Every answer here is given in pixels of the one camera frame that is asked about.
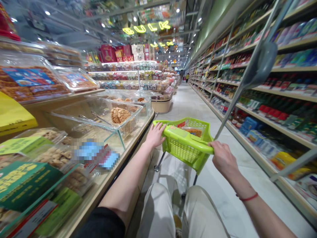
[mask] black sleeve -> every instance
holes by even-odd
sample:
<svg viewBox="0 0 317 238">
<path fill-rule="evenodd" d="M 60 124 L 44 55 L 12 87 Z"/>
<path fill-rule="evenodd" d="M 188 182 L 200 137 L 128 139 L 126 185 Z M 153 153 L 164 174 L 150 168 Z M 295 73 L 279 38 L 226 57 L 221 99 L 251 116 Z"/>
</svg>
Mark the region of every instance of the black sleeve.
<svg viewBox="0 0 317 238">
<path fill-rule="evenodd" d="M 108 208 L 97 207 L 88 217 L 75 238 L 124 238 L 123 221 Z"/>
</svg>

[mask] bracelet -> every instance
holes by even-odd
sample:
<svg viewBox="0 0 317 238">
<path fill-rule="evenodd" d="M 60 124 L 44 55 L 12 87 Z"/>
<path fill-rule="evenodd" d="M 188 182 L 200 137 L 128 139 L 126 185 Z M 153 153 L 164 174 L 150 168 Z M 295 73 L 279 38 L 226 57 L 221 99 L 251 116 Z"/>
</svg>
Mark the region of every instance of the bracelet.
<svg viewBox="0 0 317 238">
<path fill-rule="evenodd" d="M 246 201 L 252 200 L 253 198 L 256 198 L 258 195 L 259 195 L 259 194 L 256 193 L 256 194 L 253 195 L 252 197 L 249 197 L 249 198 L 239 198 L 239 199 L 240 199 L 242 202 L 246 202 Z"/>
</svg>

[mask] tile floor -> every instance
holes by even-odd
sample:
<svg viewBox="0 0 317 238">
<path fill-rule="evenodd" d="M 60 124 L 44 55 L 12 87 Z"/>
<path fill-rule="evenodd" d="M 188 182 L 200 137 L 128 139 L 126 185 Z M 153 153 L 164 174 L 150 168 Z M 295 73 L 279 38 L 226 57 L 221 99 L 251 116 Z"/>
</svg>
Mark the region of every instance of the tile floor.
<svg viewBox="0 0 317 238">
<path fill-rule="evenodd" d="M 178 120 L 186 116 L 209 122 L 211 124 L 211 136 L 216 135 L 221 125 L 217 116 L 210 110 L 196 92 L 189 85 L 181 84 L 177 94 L 173 96 L 171 110 L 166 114 L 157 115 L 156 119 Z M 283 220 L 283 222 L 286 223 L 295 235 L 300 238 L 317 236 L 317 233 L 309 223 L 302 217 L 284 194 L 269 180 L 264 171 L 226 127 L 223 129 L 219 141 L 225 142 L 230 146 L 232 153 L 237 158 L 241 173 L 248 179 L 264 201 Z M 183 202 L 181 194 L 186 191 L 186 188 L 193 184 L 195 171 L 174 156 L 166 153 L 160 172 L 154 172 L 154 165 L 158 163 L 162 154 L 162 147 L 157 147 L 154 151 L 145 182 L 127 231 L 128 238 L 134 238 L 136 236 L 141 219 L 145 194 L 151 184 L 155 182 L 159 182 L 166 186 L 172 195 L 174 213 L 178 214 L 180 217 L 182 216 Z M 197 185 L 202 186 L 213 199 L 231 237 L 258 237 L 243 203 L 236 197 L 235 192 L 229 183 L 214 167 L 212 156 L 209 157 L 202 172 L 198 176 Z"/>
</svg>

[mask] shopping basket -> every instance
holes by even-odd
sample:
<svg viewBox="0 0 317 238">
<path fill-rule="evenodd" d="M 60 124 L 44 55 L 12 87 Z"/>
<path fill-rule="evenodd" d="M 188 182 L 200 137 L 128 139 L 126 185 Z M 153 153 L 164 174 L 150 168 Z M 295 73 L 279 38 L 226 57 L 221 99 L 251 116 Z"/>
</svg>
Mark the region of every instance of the shopping basket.
<svg viewBox="0 0 317 238">
<path fill-rule="evenodd" d="M 159 120 L 153 123 L 156 125 L 159 122 L 167 124 L 162 134 L 166 139 L 163 142 L 163 155 L 154 170 L 159 172 L 165 152 L 168 152 L 196 171 L 195 185 L 197 177 L 207 162 L 209 155 L 214 153 L 213 147 L 207 145 L 208 142 L 214 140 L 210 136 L 210 124 L 191 117 L 185 117 L 178 121 Z M 180 128 L 185 126 L 202 130 L 201 137 Z"/>
</svg>

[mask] hand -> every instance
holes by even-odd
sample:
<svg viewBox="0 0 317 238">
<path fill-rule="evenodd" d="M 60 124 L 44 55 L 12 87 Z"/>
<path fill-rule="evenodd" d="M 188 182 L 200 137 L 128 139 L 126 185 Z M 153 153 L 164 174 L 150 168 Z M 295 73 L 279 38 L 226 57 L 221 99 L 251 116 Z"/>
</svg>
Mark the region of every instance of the hand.
<svg viewBox="0 0 317 238">
<path fill-rule="evenodd" d="M 163 123 L 157 123 L 155 126 L 154 124 L 151 125 L 149 133 L 146 137 L 146 140 L 144 144 L 147 144 L 148 146 L 151 146 L 152 149 L 155 147 L 161 145 L 163 141 L 165 140 L 165 137 L 162 138 L 162 133 L 166 127 L 166 124 Z"/>
<path fill-rule="evenodd" d="M 208 146 L 214 148 L 215 155 L 212 159 L 217 170 L 229 181 L 240 175 L 238 169 L 237 159 L 233 156 L 230 148 L 225 143 L 219 141 L 212 141 Z"/>
</svg>

